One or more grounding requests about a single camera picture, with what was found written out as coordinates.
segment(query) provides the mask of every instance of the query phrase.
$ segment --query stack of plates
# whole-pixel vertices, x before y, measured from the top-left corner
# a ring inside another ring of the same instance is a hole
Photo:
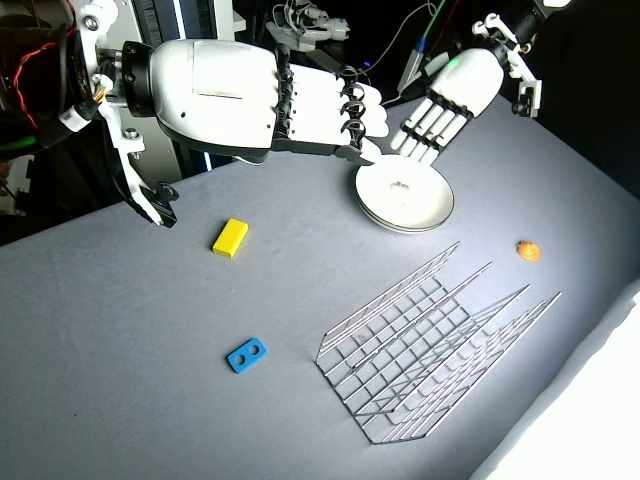
[[[384,155],[356,174],[364,213],[400,233],[421,233],[441,225],[453,211],[453,191],[435,169],[401,155]]]

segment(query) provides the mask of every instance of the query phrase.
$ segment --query tabletop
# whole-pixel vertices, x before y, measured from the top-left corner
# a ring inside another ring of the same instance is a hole
[[[434,166],[456,204],[422,235],[371,222],[348,162],[272,153],[178,183],[173,229],[119,204],[0,249],[0,477],[467,478],[640,276],[640,203],[502,99]],[[211,252],[229,217],[250,225],[232,260]],[[457,241],[445,285],[493,262],[468,308],[563,296],[431,436],[370,445],[322,335]],[[252,337],[268,354],[235,374]]]

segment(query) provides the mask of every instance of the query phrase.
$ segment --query yellow sponge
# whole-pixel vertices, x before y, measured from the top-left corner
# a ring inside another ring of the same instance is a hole
[[[213,244],[213,251],[225,257],[233,258],[248,231],[249,224],[230,218],[216,243]]]

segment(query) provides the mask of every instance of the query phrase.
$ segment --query screw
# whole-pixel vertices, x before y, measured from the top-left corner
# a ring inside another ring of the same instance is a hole
[[[87,27],[92,32],[95,32],[98,28],[100,28],[100,22],[93,15],[87,15],[84,17],[84,26]]]
[[[135,128],[127,128],[124,131],[124,136],[125,136],[125,138],[128,138],[129,140],[134,140],[134,139],[138,138],[140,136],[140,134],[138,133],[138,131]]]

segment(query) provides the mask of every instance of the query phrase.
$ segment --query dish rack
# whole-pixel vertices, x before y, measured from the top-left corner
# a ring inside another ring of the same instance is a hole
[[[435,275],[459,242],[323,337],[316,364],[374,444],[434,431],[561,295],[517,318],[503,313],[529,289],[469,314],[456,295],[485,265],[447,290]]]

